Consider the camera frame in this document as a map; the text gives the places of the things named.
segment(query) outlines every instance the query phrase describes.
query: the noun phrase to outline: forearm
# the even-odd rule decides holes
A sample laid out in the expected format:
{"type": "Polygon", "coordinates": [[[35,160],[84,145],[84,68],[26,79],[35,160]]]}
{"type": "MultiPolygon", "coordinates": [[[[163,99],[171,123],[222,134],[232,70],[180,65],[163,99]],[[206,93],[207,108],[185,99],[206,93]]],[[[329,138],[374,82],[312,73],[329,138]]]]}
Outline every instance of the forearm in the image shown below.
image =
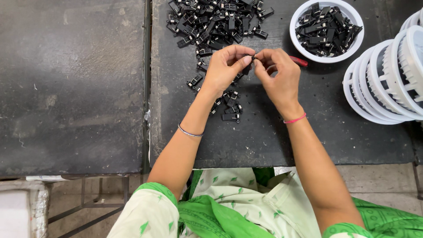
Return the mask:
{"type": "MultiPolygon", "coordinates": [[[[198,93],[181,122],[181,128],[194,135],[202,134],[213,103],[212,95],[206,91],[198,93]]],[[[176,128],[175,134],[154,164],[147,182],[166,186],[179,200],[194,166],[200,140],[201,137],[186,135],[176,128]]]]}
{"type": "MultiPolygon", "coordinates": [[[[292,115],[302,116],[301,106],[292,115]]],[[[341,175],[317,138],[307,118],[287,124],[301,184],[316,214],[323,232],[328,226],[349,222],[363,226],[341,175]]]]}

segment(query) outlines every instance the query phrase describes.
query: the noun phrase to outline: white plastic basket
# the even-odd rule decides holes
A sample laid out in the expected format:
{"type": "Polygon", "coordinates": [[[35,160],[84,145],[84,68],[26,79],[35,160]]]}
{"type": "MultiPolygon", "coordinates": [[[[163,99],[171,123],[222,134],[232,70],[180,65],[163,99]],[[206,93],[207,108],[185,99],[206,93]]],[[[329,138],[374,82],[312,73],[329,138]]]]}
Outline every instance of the white plastic basket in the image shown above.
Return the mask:
{"type": "Polygon", "coordinates": [[[366,61],[366,56],[372,53],[374,47],[367,49],[359,58],[357,63],[355,64],[353,75],[352,75],[352,92],[354,97],[356,98],[357,102],[360,106],[362,106],[369,114],[374,117],[377,117],[381,120],[388,121],[388,122],[397,122],[400,123],[402,121],[392,120],[383,114],[376,111],[369,103],[367,98],[364,97],[362,93],[362,89],[360,88],[360,80],[364,78],[365,80],[365,66],[367,65],[368,59],[366,61]]]}
{"type": "Polygon", "coordinates": [[[407,90],[402,82],[399,68],[398,68],[398,46],[400,41],[406,36],[407,30],[403,30],[398,33],[393,43],[386,48],[383,58],[383,72],[384,75],[380,76],[380,80],[386,80],[389,89],[388,93],[392,94],[392,97],[398,104],[404,108],[415,111],[416,113],[423,115],[423,108],[410,97],[407,90]]]}
{"type": "Polygon", "coordinates": [[[301,54],[303,54],[305,57],[309,58],[310,60],[328,64],[328,63],[340,62],[340,61],[350,57],[351,55],[353,55],[358,50],[361,43],[363,42],[364,24],[363,24],[363,20],[361,19],[360,15],[358,14],[358,12],[351,5],[349,5],[348,3],[344,2],[344,1],[341,1],[341,0],[323,0],[323,1],[310,0],[310,1],[307,1],[306,3],[304,3],[303,5],[301,5],[295,11],[294,15],[292,16],[291,23],[289,25],[289,34],[291,36],[292,43],[294,44],[295,48],[301,54]],[[317,3],[317,2],[319,3],[320,7],[338,6],[339,9],[342,12],[342,15],[344,17],[348,17],[351,20],[352,24],[358,25],[358,26],[363,26],[363,29],[358,34],[355,41],[351,44],[351,46],[347,50],[347,52],[345,52],[345,54],[337,56],[337,57],[326,57],[326,56],[325,57],[319,57],[319,56],[316,56],[316,55],[308,52],[306,49],[304,49],[301,46],[300,42],[298,41],[297,35],[295,33],[295,29],[297,27],[299,27],[298,18],[300,18],[311,7],[311,5],[313,3],[317,3]]]}
{"type": "Polygon", "coordinates": [[[418,25],[419,19],[422,19],[422,17],[423,17],[423,9],[414,13],[409,18],[407,18],[407,20],[405,20],[404,23],[402,24],[399,31],[401,32],[405,29],[410,28],[411,26],[418,25]]]}
{"type": "Polygon", "coordinates": [[[344,90],[344,94],[345,94],[345,98],[348,101],[349,105],[352,107],[352,109],[354,109],[354,111],[356,111],[360,116],[362,116],[363,118],[371,121],[371,122],[375,122],[378,124],[383,124],[383,125],[393,125],[393,124],[397,124],[398,122],[387,122],[385,120],[382,120],[380,118],[377,118],[371,114],[369,114],[366,110],[362,109],[354,100],[352,94],[351,94],[351,90],[350,90],[350,86],[353,83],[353,77],[354,77],[354,68],[356,66],[356,64],[359,62],[359,59],[356,59],[346,70],[345,75],[344,75],[344,79],[342,81],[343,84],[343,90],[344,90]]]}
{"type": "Polygon", "coordinates": [[[371,95],[369,88],[367,86],[367,77],[366,77],[367,66],[369,65],[370,57],[372,53],[374,52],[375,48],[376,46],[370,48],[369,50],[365,51],[362,55],[362,59],[360,63],[360,72],[358,77],[361,92],[363,93],[364,98],[370,104],[372,109],[379,113],[379,114],[373,114],[369,111],[372,115],[377,116],[380,119],[383,119],[389,122],[404,122],[405,120],[403,120],[404,118],[403,115],[392,113],[388,111],[387,109],[383,108],[381,105],[379,105],[376,102],[376,100],[373,98],[373,96],[371,95]]]}
{"type": "Polygon", "coordinates": [[[420,26],[423,27],[423,8],[420,10],[420,26]]]}
{"type": "Polygon", "coordinates": [[[407,80],[406,90],[414,89],[419,96],[416,102],[423,101],[423,27],[412,26],[398,47],[398,60],[407,80]]]}
{"type": "Polygon", "coordinates": [[[369,86],[377,97],[377,99],[389,110],[394,113],[402,114],[403,116],[398,117],[398,120],[412,121],[412,120],[422,120],[423,116],[411,112],[402,106],[400,106],[394,99],[389,96],[388,92],[384,89],[382,83],[380,82],[379,75],[377,73],[377,68],[383,63],[382,59],[379,60],[379,55],[381,53],[385,54],[386,48],[393,43],[394,40],[387,40],[382,43],[379,43],[374,49],[371,57],[370,63],[367,66],[367,79],[369,86]]]}

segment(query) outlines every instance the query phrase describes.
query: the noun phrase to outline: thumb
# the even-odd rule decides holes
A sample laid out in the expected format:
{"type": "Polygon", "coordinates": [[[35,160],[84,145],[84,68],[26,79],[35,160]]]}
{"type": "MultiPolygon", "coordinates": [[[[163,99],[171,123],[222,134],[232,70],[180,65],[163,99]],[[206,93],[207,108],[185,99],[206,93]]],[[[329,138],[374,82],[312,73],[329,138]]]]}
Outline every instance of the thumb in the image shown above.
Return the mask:
{"type": "Polygon", "coordinates": [[[235,62],[231,68],[236,72],[241,72],[245,67],[251,63],[251,56],[247,55],[235,62]]]}
{"type": "Polygon", "coordinates": [[[258,79],[260,79],[261,83],[265,83],[265,81],[269,78],[269,74],[258,59],[254,60],[254,73],[258,79]]]}

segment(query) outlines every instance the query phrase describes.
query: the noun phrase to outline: concrete floor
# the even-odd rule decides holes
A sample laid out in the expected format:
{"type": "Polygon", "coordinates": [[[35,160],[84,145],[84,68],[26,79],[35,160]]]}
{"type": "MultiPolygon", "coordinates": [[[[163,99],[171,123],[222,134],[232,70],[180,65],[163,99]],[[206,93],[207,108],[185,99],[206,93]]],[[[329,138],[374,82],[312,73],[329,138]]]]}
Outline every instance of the concrete floor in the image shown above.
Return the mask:
{"type": "MultiPolygon", "coordinates": [[[[389,206],[423,216],[423,201],[416,198],[417,187],[412,164],[338,166],[351,195],[379,205],[389,206]]],[[[295,170],[295,167],[277,167],[275,173],[295,170]]],[[[423,166],[418,167],[419,177],[423,178],[423,166]]],[[[146,180],[146,176],[129,177],[129,191],[146,180]]],[[[103,178],[104,203],[123,201],[121,177],[103,178]]],[[[94,198],[99,192],[99,178],[86,180],[86,199],[94,198]]],[[[51,192],[49,217],[80,204],[81,180],[54,183],[51,192]]],[[[92,221],[115,208],[82,209],[62,220],[49,225],[49,238],[57,238],[76,227],[92,221]]],[[[74,235],[72,238],[104,238],[119,217],[115,214],[106,220],[74,235]]]]}

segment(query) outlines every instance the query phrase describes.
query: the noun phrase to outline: red handle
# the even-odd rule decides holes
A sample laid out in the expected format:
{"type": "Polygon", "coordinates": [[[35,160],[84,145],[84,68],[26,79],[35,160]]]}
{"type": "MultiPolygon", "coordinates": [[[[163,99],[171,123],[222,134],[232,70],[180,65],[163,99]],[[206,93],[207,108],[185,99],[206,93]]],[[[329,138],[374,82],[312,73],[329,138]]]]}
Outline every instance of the red handle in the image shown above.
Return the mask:
{"type": "Polygon", "coordinates": [[[307,67],[308,62],[302,59],[298,59],[297,57],[293,57],[290,56],[291,60],[294,61],[296,64],[302,66],[302,67],[307,67]]]}

